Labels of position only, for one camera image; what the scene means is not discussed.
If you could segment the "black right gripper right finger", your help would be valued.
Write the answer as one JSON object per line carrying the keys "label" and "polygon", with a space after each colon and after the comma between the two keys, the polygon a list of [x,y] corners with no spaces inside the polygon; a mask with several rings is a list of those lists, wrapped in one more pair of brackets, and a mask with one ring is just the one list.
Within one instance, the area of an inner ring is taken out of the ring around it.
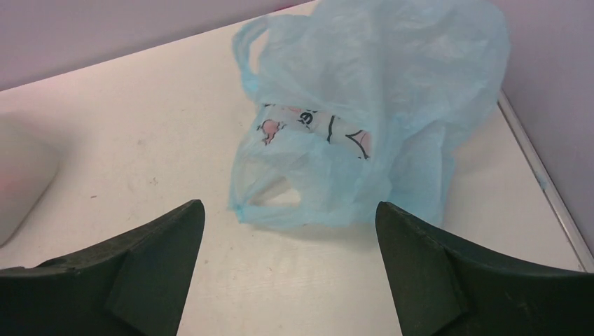
{"label": "black right gripper right finger", "polygon": [[403,335],[592,335],[593,275],[498,253],[379,203]]}

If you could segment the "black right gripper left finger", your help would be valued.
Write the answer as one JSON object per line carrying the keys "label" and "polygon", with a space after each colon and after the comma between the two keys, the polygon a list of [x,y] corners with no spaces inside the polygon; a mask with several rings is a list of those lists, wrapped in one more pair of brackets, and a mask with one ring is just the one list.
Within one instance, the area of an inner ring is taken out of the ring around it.
{"label": "black right gripper left finger", "polygon": [[1,334],[177,334],[204,226],[195,199],[36,267],[3,269]]}

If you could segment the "light blue plastic bag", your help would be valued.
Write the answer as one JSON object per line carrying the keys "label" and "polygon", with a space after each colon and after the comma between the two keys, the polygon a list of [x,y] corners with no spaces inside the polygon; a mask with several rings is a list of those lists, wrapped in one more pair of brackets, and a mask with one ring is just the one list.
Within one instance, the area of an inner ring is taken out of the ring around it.
{"label": "light blue plastic bag", "polygon": [[494,111],[510,48],[489,1],[320,1],[246,23],[233,52],[256,117],[230,209],[342,227],[391,202],[441,226],[454,153]]}

